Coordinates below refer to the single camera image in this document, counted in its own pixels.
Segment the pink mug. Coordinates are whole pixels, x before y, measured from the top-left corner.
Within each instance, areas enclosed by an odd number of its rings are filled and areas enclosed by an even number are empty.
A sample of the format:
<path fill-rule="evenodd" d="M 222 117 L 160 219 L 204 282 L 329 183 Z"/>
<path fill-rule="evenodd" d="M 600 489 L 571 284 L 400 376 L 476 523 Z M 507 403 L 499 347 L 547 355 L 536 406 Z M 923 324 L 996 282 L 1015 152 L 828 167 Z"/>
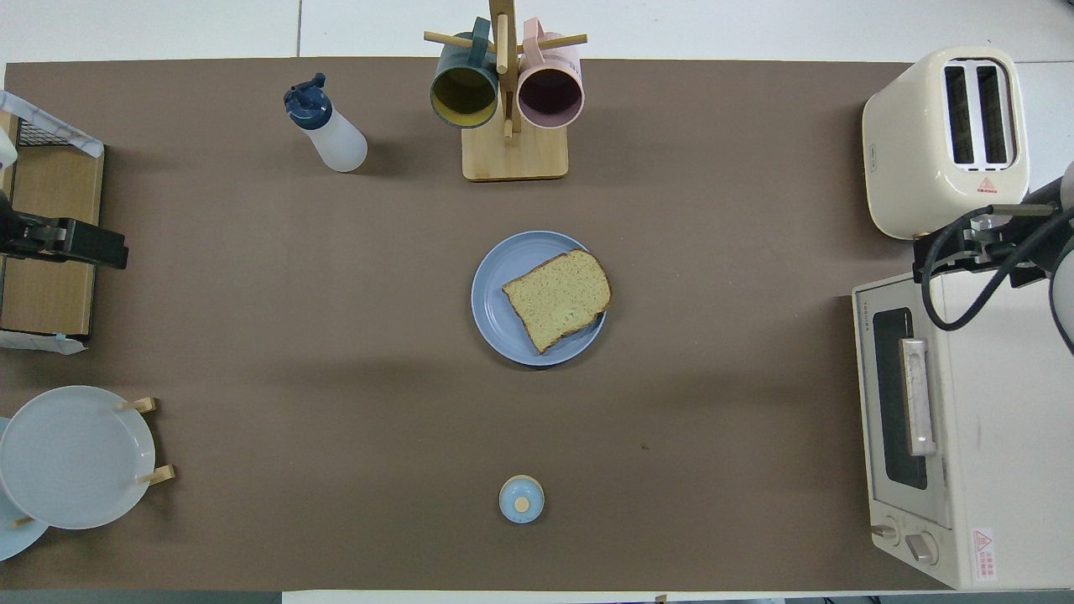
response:
<path fill-rule="evenodd" d="M 537 17 L 523 23 L 517 101 L 526 123 L 537 128 L 571 125 L 586 103 L 581 57 L 576 46 L 553 49 L 540 46 L 545 41 L 561 38 L 556 32 L 545 31 Z"/>

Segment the cream two-slot toaster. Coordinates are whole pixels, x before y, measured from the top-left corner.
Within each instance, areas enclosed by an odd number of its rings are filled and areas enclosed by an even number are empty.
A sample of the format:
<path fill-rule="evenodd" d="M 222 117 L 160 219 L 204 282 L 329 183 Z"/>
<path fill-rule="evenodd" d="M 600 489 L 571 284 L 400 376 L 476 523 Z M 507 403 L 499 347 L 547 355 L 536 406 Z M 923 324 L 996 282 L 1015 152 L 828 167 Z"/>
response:
<path fill-rule="evenodd" d="M 932 51 L 867 100 L 862 135 L 869 213 L 887 238 L 1027 195 L 1024 95 L 1005 51 Z"/>

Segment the blue round plate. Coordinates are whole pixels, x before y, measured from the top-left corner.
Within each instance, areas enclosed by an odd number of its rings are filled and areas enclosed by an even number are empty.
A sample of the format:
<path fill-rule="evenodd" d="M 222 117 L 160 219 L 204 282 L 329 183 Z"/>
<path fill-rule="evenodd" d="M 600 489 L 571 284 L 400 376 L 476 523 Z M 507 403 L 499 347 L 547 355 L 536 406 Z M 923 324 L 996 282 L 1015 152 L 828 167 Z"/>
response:
<path fill-rule="evenodd" d="M 505 238 L 488 251 L 471 281 L 471 316 L 481 336 L 495 351 L 522 366 L 557 366 L 583 353 L 603 332 L 606 315 L 568 334 L 546 353 L 537 351 L 523 321 L 502 287 L 563 253 L 587 248 L 556 231 L 524 231 Z"/>

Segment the light blue plate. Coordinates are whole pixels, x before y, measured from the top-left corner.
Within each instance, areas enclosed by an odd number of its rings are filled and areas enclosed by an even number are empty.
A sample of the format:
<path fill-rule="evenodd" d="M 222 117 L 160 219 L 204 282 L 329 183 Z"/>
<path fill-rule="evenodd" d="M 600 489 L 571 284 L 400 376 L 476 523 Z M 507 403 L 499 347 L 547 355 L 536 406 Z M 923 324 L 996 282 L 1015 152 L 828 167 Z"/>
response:
<path fill-rule="evenodd" d="M 0 477 L 0 562 L 23 553 L 41 540 L 49 524 L 25 513 Z"/>

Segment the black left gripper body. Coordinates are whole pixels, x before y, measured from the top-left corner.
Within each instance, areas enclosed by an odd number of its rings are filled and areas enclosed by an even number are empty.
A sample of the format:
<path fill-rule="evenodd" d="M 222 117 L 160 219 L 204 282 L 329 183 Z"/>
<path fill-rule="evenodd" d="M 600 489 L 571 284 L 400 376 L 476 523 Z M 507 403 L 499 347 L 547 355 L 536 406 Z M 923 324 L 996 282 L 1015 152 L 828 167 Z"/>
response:
<path fill-rule="evenodd" d="M 8 195 L 0 189 L 0 255 L 23 257 L 15 242 L 21 238 L 21 218 L 13 210 Z"/>

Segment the wooden mug tree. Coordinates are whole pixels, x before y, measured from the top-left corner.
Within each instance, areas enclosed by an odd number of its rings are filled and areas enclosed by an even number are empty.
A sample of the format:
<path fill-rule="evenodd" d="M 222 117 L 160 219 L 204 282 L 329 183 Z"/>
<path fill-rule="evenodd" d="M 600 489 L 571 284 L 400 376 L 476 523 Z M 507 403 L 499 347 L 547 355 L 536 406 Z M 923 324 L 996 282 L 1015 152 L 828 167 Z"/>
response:
<path fill-rule="evenodd" d="M 516 23 L 514 0 L 487 0 L 487 4 L 488 15 L 484 18 L 492 25 L 490 47 L 496 53 L 499 75 L 498 107 L 493 117 L 480 127 L 456 128 L 461 130 L 461 174 L 469 182 L 560 179 L 567 175 L 569 169 L 569 125 L 537 128 L 523 118 L 517 90 L 524 23 Z M 579 49 L 587 42 L 585 34 L 562 35 L 561 39 L 545 41 L 540 46 L 553 49 L 574 45 Z M 468 39 L 440 32 L 426 31 L 425 41 L 438 44 L 441 51 L 445 44 L 471 46 Z"/>

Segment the white seasoning bottle blue cap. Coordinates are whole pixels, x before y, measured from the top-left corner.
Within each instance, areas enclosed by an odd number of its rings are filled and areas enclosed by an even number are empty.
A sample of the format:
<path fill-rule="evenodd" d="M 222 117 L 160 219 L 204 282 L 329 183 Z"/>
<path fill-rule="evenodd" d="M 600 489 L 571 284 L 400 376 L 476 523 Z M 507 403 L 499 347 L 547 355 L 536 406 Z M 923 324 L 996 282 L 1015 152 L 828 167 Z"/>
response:
<path fill-rule="evenodd" d="M 325 74 L 315 73 L 311 80 L 292 85 L 284 94 L 284 107 L 288 118 L 310 138 L 326 168 L 350 173 L 364 164 L 368 141 L 334 107 L 325 83 Z"/>

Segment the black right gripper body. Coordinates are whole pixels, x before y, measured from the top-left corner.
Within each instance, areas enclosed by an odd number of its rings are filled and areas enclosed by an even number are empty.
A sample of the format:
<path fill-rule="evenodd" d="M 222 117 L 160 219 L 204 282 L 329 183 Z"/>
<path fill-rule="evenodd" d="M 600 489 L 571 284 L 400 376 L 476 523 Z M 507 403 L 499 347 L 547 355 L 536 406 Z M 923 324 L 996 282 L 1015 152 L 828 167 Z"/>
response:
<path fill-rule="evenodd" d="M 1037 213 L 1010 219 L 1010 241 L 1019 257 L 1010 271 L 1013 289 L 1051 279 L 1060 261 L 1059 196 L 1028 196 L 1024 206 L 1037 206 Z"/>

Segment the brown table mat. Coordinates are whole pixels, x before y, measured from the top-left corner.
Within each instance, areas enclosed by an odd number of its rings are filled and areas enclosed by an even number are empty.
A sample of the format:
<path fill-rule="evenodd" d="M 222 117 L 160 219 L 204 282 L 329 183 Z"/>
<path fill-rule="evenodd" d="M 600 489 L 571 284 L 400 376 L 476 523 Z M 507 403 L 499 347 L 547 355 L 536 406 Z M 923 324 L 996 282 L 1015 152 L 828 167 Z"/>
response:
<path fill-rule="evenodd" d="M 852 287 L 910 264 L 863 202 L 863 101 L 902 64 L 613 61 L 554 182 L 473 184 L 433 59 L 10 64 L 102 140 L 87 351 L 0 349 L 0 414 L 68 383 L 155 396 L 177 469 L 122 519 L 0 565 L 10 589 L 891 591 L 869 533 Z M 323 164 L 315 73 L 368 141 Z M 613 287 L 557 366 L 487 344 L 471 281 L 556 231 Z M 529 475 L 545 512 L 498 509 Z"/>

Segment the small blue lid wooden knob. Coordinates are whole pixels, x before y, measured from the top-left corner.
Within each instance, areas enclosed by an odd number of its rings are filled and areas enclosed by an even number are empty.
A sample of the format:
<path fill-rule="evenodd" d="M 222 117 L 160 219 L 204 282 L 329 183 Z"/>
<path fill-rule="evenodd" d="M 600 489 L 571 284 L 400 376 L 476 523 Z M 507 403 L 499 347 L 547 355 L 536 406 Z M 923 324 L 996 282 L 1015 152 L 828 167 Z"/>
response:
<path fill-rule="evenodd" d="M 510 523 L 533 523 L 545 512 L 545 489 L 529 475 L 511 476 L 499 490 L 498 509 Z"/>

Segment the white toaster oven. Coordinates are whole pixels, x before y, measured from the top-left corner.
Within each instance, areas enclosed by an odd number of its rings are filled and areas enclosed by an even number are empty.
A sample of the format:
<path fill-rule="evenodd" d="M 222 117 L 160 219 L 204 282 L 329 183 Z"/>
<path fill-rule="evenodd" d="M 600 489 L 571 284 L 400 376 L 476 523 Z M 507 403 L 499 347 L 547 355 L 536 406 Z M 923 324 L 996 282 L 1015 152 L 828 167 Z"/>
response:
<path fill-rule="evenodd" d="M 959 591 L 1074 590 L 1074 355 L 1050 283 L 937 329 L 912 276 L 852 291 L 871 540 Z"/>

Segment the toasted bread slice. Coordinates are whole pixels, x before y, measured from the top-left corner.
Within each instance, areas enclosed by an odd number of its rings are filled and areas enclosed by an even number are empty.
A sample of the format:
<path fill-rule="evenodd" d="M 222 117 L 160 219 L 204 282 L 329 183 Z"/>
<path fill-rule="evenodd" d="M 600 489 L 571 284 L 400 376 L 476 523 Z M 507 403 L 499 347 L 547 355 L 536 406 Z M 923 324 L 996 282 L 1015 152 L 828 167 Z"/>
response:
<path fill-rule="evenodd" d="M 547 353 L 564 337 L 595 322 L 613 304 L 605 268 L 590 251 L 560 253 L 500 287 L 529 343 Z"/>

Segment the teal mug yellow inside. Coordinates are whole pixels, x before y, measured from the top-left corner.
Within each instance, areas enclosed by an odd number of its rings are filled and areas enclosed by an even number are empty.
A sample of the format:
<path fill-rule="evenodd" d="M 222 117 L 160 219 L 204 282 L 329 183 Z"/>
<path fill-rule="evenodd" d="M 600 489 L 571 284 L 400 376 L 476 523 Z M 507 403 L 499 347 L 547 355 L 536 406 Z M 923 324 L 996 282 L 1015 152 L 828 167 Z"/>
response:
<path fill-rule="evenodd" d="M 498 62 L 490 47 L 491 29 L 490 20 L 477 17 L 471 31 L 459 34 L 471 46 L 442 46 L 430 84 L 430 104 L 450 126 L 480 127 L 498 107 Z"/>

